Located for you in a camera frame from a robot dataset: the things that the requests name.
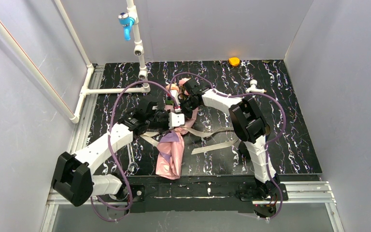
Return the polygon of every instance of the orange object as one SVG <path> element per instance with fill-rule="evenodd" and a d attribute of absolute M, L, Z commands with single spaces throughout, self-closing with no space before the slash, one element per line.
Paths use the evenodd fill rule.
<path fill-rule="evenodd" d="M 232 67 L 236 67 L 240 64 L 240 59 L 238 59 L 237 57 L 231 57 L 228 59 L 228 62 Z"/>

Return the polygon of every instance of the gray strap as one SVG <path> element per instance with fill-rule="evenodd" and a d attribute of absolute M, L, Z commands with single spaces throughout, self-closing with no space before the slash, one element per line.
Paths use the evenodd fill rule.
<path fill-rule="evenodd" d="M 203 131 L 195 130 L 193 128 L 188 128 L 188 127 L 181 127 L 181 128 L 190 132 L 191 134 L 193 134 L 195 136 L 198 136 L 198 137 L 201 137 L 201 138 L 210 137 L 215 133 L 219 133 L 219 132 L 223 132 L 223 131 L 230 131 L 230 130 L 234 131 L 233 127 L 221 127 L 221 128 L 218 128 L 217 130 L 215 130 L 213 132 L 203 132 Z"/>
<path fill-rule="evenodd" d="M 144 140 L 146 140 L 149 144 L 153 145 L 153 146 L 157 146 L 158 144 L 158 141 L 154 140 L 153 138 L 147 136 L 147 135 L 141 135 L 140 137 L 142 137 Z"/>
<path fill-rule="evenodd" d="M 230 146 L 233 146 L 237 141 L 238 141 L 238 139 L 234 139 L 234 140 L 231 140 L 231 141 L 228 141 L 228 142 L 223 142 L 223 143 L 219 143 L 219 144 L 215 144 L 215 145 L 195 148 L 191 152 L 191 154 L 195 155 L 195 154 L 198 154 L 198 153 L 203 153 L 203 152 L 207 152 L 207 151 L 214 151 L 214 150 L 230 147 Z"/>

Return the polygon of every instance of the pink cloth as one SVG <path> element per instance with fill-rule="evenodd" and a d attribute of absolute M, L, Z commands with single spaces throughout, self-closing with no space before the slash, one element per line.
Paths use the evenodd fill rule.
<path fill-rule="evenodd" d="M 175 180 L 181 176 L 184 140 L 179 132 L 172 131 L 171 134 L 173 136 L 177 136 L 177 141 L 160 141 L 160 143 L 157 145 L 157 149 L 160 153 L 158 154 L 157 158 L 156 174 L 171 180 Z"/>
<path fill-rule="evenodd" d="M 187 80 L 183 78 L 179 82 L 179 86 L 182 86 Z M 172 86 L 171 89 L 179 91 L 177 86 Z M 172 105 L 166 105 L 165 110 L 174 112 Z M 193 114 L 190 120 L 186 121 L 184 126 L 191 128 L 197 119 L 198 108 L 193 110 Z M 171 133 L 161 138 L 157 145 L 157 149 L 160 152 L 157 158 L 156 174 L 167 179 L 175 180 L 181 176 L 181 163 L 183 162 L 184 153 L 184 140 L 182 135 L 187 134 L 188 131 L 183 128 L 175 128 Z"/>

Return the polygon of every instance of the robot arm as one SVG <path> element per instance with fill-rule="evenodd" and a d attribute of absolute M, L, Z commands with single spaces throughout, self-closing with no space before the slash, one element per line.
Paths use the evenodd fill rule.
<path fill-rule="evenodd" d="M 157 110 L 157 101 L 145 96 L 136 109 L 124 114 L 109 133 L 101 136 L 89 146 L 61 154 L 57 160 L 52 187 L 74 206 L 80 206 L 95 195 L 117 194 L 122 186 L 119 178 L 112 174 L 93 175 L 97 168 L 110 157 L 108 136 L 113 151 L 130 144 L 133 138 L 148 128 L 163 131 L 184 124 L 185 115 L 205 105 L 229 114 L 235 133 L 241 139 L 254 164 L 257 188 L 255 196 L 265 198 L 274 193 L 275 186 L 267 174 L 265 163 L 265 134 L 267 123 L 252 97 L 231 98 L 216 89 L 199 85 L 195 79 L 184 84 L 187 96 L 179 97 L 181 113 Z M 271 177 L 279 184 L 278 175 L 269 165 Z"/>
<path fill-rule="evenodd" d="M 181 124 L 184 124 L 183 114 L 157 110 L 157 101 L 144 98 L 136 109 L 124 114 L 113 125 L 111 133 L 102 135 L 73 155 L 68 152 L 61 154 L 57 159 L 52 187 L 74 206 L 82 205 L 91 196 L 117 194 L 122 186 L 119 178 L 112 174 L 93 175 L 110 157 L 108 136 L 113 151 L 117 151 L 148 128 L 167 130 Z"/>
<path fill-rule="evenodd" d="M 244 143 L 254 165 L 257 188 L 252 194 L 253 197 L 266 198 L 274 194 L 276 186 L 267 173 L 265 151 L 266 134 L 269 134 L 270 127 L 255 99 L 251 96 L 231 98 L 216 89 L 199 85 L 194 79 L 187 81 L 184 87 L 189 96 L 180 101 L 182 113 L 187 115 L 199 105 L 205 105 L 230 115 L 234 131 Z M 271 177 L 279 185 L 279 176 L 276 175 L 272 164 L 269 164 L 269 169 Z"/>

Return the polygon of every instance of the pipe fitting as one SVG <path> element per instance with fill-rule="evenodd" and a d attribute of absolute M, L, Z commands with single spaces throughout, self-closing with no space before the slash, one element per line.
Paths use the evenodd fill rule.
<path fill-rule="evenodd" d="M 150 85 L 148 83 L 146 83 L 146 84 L 147 84 L 147 86 L 143 85 L 141 87 L 142 93 L 149 93 L 150 92 Z"/>
<path fill-rule="evenodd" d="M 135 54 L 136 56 L 141 56 L 141 55 L 143 55 L 143 54 L 144 54 L 144 48 L 143 48 L 143 46 L 142 46 L 142 45 L 136 45 L 136 46 L 134 47 L 134 54 Z"/>
<path fill-rule="evenodd" d="M 246 93 L 266 93 L 267 92 L 263 88 L 261 89 L 257 88 L 257 84 L 258 84 L 257 80 L 251 80 L 250 87 L 245 92 Z"/>
<path fill-rule="evenodd" d="M 139 23 L 139 17 L 137 16 L 137 8 L 136 6 L 133 7 L 128 7 L 127 8 L 127 13 L 130 18 L 134 19 L 134 24 Z"/>
<path fill-rule="evenodd" d="M 139 72 L 139 79 L 140 79 L 141 81 L 147 80 L 147 71 L 145 71 L 145 70 L 141 70 L 141 71 Z"/>

